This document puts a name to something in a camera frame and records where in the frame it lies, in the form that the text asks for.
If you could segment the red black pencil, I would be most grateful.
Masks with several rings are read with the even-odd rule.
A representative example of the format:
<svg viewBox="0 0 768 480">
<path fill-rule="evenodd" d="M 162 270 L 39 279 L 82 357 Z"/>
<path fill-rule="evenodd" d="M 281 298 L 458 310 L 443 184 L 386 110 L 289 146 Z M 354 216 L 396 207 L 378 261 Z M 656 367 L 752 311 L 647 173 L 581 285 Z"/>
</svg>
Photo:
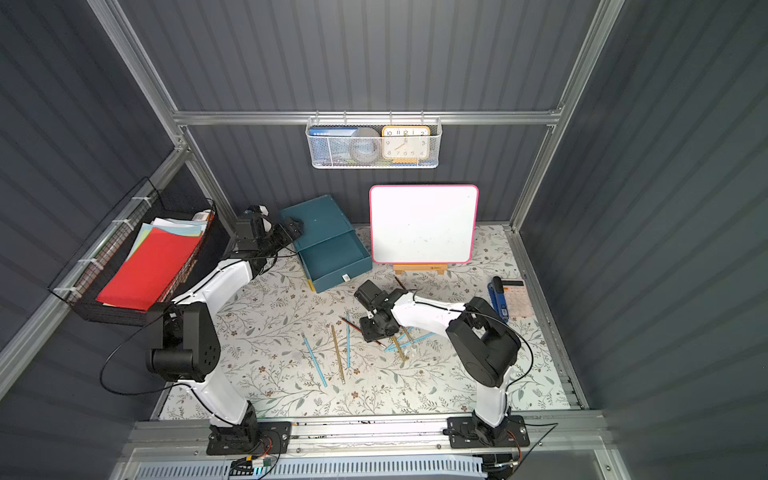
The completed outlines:
<svg viewBox="0 0 768 480">
<path fill-rule="evenodd" d="M 362 333 L 362 330 L 361 330 L 361 328 L 360 328 L 359 326 L 357 326 L 356 324 L 354 324 L 353 322 L 351 322 L 350 320 L 346 319 L 345 317 L 341 317 L 341 316 L 340 316 L 339 318 L 340 318 L 340 320 L 342 320 L 342 321 L 343 321 L 345 324 L 347 324 L 348 326 L 352 327 L 354 330 L 356 330 L 356 331 L 358 331 L 358 332 Z"/>
<path fill-rule="evenodd" d="M 407 287 L 402 283 L 402 281 L 397 276 L 395 276 L 395 280 L 401 289 L 408 291 Z"/>
</svg>

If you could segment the teal drawer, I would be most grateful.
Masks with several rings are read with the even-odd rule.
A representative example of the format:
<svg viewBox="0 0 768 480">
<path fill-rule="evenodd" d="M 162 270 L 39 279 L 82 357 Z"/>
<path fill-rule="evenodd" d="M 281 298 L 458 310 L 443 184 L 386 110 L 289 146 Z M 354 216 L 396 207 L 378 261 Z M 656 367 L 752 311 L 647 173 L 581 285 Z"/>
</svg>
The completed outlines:
<svg viewBox="0 0 768 480">
<path fill-rule="evenodd" d="M 371 254 L 355 231 L 302 250 L 299 257 L 316 293 L 347 283 L 373 267 Z"/>
</svg>

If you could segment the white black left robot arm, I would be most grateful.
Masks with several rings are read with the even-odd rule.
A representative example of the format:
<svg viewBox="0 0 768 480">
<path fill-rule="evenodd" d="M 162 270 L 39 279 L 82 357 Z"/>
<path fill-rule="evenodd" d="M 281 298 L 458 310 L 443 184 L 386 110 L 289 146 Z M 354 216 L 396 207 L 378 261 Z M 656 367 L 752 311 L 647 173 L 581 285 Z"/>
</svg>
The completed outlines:
<svg viewBox="0 0 768 480">
<path fill-rule="evenodd" d="M 249 207 L 236 219 L 234 237 L 211 272 L 173 300 L 158 302 L 147 311 L 148 371 L 174 387 L 188 388 L 217 427 L 243 425 L 252 408 L 219 367 L 215 316 L 303 231 L 299 219 L 273 222 L 265 207 Z"/>
</svg>

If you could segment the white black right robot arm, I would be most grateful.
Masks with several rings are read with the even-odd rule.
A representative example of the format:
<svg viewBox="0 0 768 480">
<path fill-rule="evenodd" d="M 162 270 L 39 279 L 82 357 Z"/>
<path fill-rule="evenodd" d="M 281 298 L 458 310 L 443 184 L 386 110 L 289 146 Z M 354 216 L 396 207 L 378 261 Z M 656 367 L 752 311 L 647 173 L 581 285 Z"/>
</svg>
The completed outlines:
<svg viewBox="0 0 768 480">
<path fill-rule="evenodd" d="M 354 298 L 366 311 L 360 329 L 367 342 L 415 327 L 446 338 L 476 382 L 473 417 L 485 429 L 500 427 L 508 411 L 507 389 L 523 339 L 480 297 L 464 304 L 423 298 L 406 289 L 386 292 L 364 282 Z"/>
</svg>

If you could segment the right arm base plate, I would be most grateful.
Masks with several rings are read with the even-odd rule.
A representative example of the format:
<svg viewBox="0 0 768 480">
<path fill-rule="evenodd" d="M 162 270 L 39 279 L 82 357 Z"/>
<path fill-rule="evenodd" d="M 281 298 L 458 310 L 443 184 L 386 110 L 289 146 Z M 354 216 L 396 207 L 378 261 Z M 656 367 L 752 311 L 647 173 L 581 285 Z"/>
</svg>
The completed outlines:
<svg viewBox="0 0 768 480">
<path fill-rule="evenodd" d="M 442 433 L 453 449 L 528 447 L 530 438 L 522 416 L 507 415 L 500 425 L 491 427 L 476 415 L 447 419 Z"/>
</svg>

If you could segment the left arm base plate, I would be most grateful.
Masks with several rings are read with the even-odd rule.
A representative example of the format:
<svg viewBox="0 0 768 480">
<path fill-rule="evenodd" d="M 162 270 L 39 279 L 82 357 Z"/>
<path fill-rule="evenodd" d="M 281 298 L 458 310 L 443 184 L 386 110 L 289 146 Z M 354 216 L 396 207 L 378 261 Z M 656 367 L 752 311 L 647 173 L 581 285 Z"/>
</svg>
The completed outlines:
<svg viewBox="0 0 768 480">
<path fill-rule="evenodd" d="M 290 422 L 261 422 L 256 424 L 219 427 L 210 426 L 206 454 L 277 455 L 287 451 L 292 431 Z"/>
</svg>

